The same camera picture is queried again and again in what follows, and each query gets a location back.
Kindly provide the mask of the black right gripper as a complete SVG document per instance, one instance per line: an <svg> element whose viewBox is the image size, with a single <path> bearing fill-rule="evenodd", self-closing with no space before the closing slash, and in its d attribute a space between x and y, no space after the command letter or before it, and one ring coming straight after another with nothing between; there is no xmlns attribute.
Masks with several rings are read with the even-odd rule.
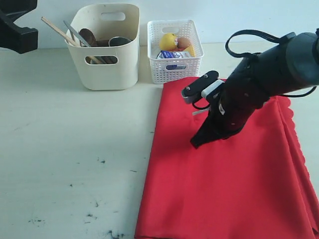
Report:
<svg viewBox="0 0 319 239"><path fill-rule="evenodd" d="M223 84L221 95L190 143L194 148L239 133L252 113L271 97L267 85L272 58L243 58Z"/></svg>

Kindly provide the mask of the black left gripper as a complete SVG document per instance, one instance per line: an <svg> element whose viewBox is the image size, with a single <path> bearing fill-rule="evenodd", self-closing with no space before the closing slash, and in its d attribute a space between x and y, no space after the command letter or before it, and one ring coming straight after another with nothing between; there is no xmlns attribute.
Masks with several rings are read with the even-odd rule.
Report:
<svg viewBox="0 0 319 239"><path fill-rule="evenodd" d="M37 8L37 0L0 0L0 47L19 54L38 49L38 30L15 21Z"/></svg>

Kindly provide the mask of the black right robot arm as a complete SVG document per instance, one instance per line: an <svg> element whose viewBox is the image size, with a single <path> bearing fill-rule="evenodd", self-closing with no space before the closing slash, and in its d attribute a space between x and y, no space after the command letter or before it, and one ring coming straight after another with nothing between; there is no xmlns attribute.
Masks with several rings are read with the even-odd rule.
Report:
<svg viewBox="0 0 319 239"><path fill-rule="evenodd" d="M276 37L266 32L245 29L236 35L254 35L274 43L264 52L229 55L240 63L222 80L211 70L186 86L181 94L187 104L205 99L208 115L191 138L198 148L206 143L238 134L255 110L274 96L296 97L296 91L312 93L319 84L319 35L304 32Z"/></svg>

